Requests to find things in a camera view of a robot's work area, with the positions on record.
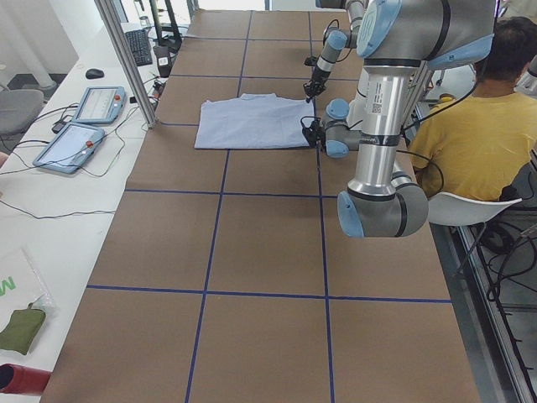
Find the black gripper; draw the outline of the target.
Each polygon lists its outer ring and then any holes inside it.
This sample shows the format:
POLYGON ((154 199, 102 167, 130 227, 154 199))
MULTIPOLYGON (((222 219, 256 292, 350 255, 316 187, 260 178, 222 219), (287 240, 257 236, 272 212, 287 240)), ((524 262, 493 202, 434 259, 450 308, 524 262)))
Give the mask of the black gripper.
POLYGON ((311 148, 324 146, 324 129, 321 119, 313 116, 304 116, 300 119, 301 132, 311 148))
POLYGON ((331 74, 331 62, 322 56, 305 59, 304 65, 312 67, 310 80, 303 85, 306 100, 311 101, 326 89, 326 82, 331 74))

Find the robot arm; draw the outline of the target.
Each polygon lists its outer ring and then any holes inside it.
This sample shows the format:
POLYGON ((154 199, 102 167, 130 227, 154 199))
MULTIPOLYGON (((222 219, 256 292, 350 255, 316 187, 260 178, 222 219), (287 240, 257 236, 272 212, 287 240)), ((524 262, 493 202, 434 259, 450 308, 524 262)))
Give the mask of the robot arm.
POLYGON ((340 29, 336 19, 331 21, 323 33, 321 53, 318 56, 310 56, 305 59, 304 64, 313 68, 310 79, 303 85, 307 102, 319 96, 326 89, 326 83, 334 65, 343 61, 340 58, 341 52, 344 49, 354 50, 357 48, 357 34, 368 4, 369 1, 361 0, 320 0, 315 2, 318 8, 346 10, 350 28, 349 30, 340 29))
POLYGON ((423 190, 396 164, 400 132, 411 106, 409 86, 422 65, 445 70, 484 59, 493 40, 493 1, 322 1, 348 12, 349 31, 330 29, 310 81, 308 98, 325 88, 337 58, 354 49, 367 82, 354 102, 331 101, 304 136, 334 158, 357 153, 357 167, 337 198, 342 231, 350 237, 402 237, 428 216, 423 190))

